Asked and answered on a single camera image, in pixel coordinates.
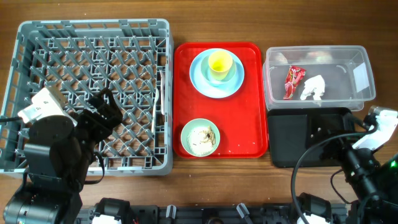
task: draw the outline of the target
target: red tray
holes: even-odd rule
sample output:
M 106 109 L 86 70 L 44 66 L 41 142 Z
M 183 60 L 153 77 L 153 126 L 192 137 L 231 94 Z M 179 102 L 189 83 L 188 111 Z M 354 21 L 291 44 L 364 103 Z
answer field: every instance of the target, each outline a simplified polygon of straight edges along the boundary
M 244 81 L 229 97 L 213 99 L 192 85 L 189 69 L 202 51 L 222 48 L 242 61 Z M 174 53 L 173 148 L 184 158 L 196 158 L 181 145 L 181 130 L 195 118 L 212 121 L 220 131 L 220 145 L 205 159 L 255 158 L 268 149 L 266 106 L 260 49 L 250 42 L 186 43 Z

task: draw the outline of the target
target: clear plastic container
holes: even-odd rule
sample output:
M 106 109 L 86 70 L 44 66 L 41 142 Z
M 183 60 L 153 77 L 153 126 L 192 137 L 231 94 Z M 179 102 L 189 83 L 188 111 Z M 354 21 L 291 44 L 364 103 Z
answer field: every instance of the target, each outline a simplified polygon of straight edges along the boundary
M 373 72 L 362 46 L 271 47 L 263 66 L 267 109 L 347 107 L 363 109 L 376 97 Z M 292 100 L 283 100 L 285 79 L 291 65 L 307 70 Z M 304 82 L 321 75 L 325 81 L 322 100 L 300 100 Z

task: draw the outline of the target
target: bowl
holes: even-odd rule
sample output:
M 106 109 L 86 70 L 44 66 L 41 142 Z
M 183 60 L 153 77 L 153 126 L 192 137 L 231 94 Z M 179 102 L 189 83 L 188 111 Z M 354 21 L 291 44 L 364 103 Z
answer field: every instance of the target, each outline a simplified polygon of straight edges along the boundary
M 191 147 L 189 146 L 188 135 L 194 128 L 199 128 L 199 127 L 207 128 L 208 126 L 211 127 L 211 130 L 215 134 L 216 144 L 214 144 L 213 149 L 211 151 L 207 152 L 206 154 L 196 154 L 191 150 Z M 212 154 L 213 152 L 216 151 L 218 145 L 220 144 L 220 132 L 218 131 L 217 126 L 213 122 L 211 122 L 207 119 L 203 119 L 203 118 L 193 119 L 190 122 L 188 122 L 182 129 L 181 144 L 182 144 L 182 147 L 185 149 L 185 151 L 187 153 L 189 153 L 190 155 L 193 155 L 195 157 L 209 156 L 210 154 Z

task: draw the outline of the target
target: light blue plate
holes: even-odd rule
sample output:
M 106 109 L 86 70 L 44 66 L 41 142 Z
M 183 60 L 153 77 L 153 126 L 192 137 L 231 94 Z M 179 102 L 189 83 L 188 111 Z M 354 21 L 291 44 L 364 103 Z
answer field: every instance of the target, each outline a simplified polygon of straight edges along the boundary
M 211 53 L 213 53 L 216 50 L 224 50 L 224 49 L 209 49 L 205 50 L 204 52 L 196 56 L 191 64 L 189 70 L 189 76 L 192 85 L 201 94 L 211 98 L 224 98 L 227 96 L 231 96 L 241 87 L 244 80 L 244 69 L 240 59 L 232 52 L 225 50 L 232 55 L 232 59 L 234 60 L 234 64 L 236 65 L 236 73 L 235 75 L 233 75 L 233 77 L 230 80 L 228 80 L 228 82 L 226 82 L 223 85 L 219 86 L 211 85 L 209 81 L 206 80 L 202 74 L 201 64 L 203 59 L 205 59 L 207 56 L 209 56 Z

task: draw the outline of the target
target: white robot part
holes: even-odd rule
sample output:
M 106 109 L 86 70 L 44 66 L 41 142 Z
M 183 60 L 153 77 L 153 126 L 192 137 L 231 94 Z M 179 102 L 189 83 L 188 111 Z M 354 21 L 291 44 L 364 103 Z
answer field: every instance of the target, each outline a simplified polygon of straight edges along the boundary
M 94 217 L 92 224 L 122 224 L 122 220 L 115 220 L 114 217 L 109 215 L 100 215 Z
M 18 116 L 24 123 L 29 123 L 51 115 L 62 115 L 70 118 L 76 126 L 77 121 L 63 110 L 66 103 L 67 99 L 57 88 L 47 86 L 32 97 L 32 104 L 20 110 Z
M 326 222 L 326 220 L 322 217 L 319 217 L 318 215 L 306 215 L 304 214 L 305 219 L 307 219 L 309 224 L 329 224 Z M 298 218 L 297 224 L 305 224 L 305 222 L 301 219 L 301 217 Z
M 390 140 L 398 124 L 398 111 L 387 108 L 371 108 L 376 113 L 377 131 L 373 134 L 367 134 L 353 144 L 353 149 L 376 150 L 388 140 Z
M 324 92 L 325 81 L 321 75 L 317 75 L 304 82 L 304 90 L 300 96 L 300 100 L 307 99 L 307 97 L 311 96 L 312 93 L 314 100 L 321 100 L 321 96 L 323 96 Z

